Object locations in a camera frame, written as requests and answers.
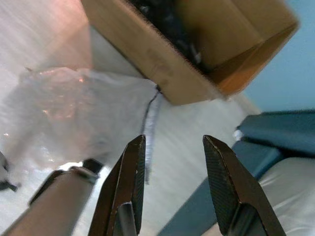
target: black object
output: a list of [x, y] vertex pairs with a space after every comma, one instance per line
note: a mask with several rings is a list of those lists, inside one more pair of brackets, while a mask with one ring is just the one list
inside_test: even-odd
[[145, 143], [144, 135], [131, 141], [105, 180], [89, 236], [139, 234], [144, 190]]
[[285, 236], [259, 183], [235, 153], [211, 136], [204, 136], [203, 143], [221, 233], [227, 236]]
[[132, 4], [202, 73], [210, 70], [176, 15], [173, 0], [130, 0]]

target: light gray floor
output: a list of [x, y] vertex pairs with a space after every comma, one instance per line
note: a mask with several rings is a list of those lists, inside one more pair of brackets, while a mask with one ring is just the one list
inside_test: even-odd
[[[0, 32], [0, 100], [17, 85], [25, 67], [87, 67], [141, 76], [89, 26], [79, 0], [0, 0]], [[202, 135], [233, 145], [235, 127], [255, 112], [243, 97], [236, 100], [180, 107], [163, 101], [150, 185], [145, 186], [142, 236], [156, 235], [205, 178]], [[102, 180], [108, 172], [102, 172]], [[29, 182], [18, 194], [0, 192], [0, 232], [27, 207], [47, 174], [29, 173]], [[100, 185], [101, 181], [80, 218], [76, 236], [87, 234]]]

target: transparent plastic bag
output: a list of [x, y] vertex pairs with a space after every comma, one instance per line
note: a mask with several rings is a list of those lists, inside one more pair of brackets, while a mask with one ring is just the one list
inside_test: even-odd
[[89, 157], [113, 166], [156, 91], [149, 80], [89, 69], [31, 72], [0, 106], [9, 180]]

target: light blue wall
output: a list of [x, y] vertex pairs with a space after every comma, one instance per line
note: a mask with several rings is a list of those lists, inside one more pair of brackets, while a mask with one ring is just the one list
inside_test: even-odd
[[301, 27], [244, 94], [262, 111], [315, 109], [315, 0], [287, 0]]

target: cardboard box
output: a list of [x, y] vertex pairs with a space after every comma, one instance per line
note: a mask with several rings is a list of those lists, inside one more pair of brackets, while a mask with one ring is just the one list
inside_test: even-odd
[[177, 0], [209, 77], [195, 69], [128, 0], [81, 0], [90, 23], [174, 105], [243, 90], [298, 29], [282, 0]]

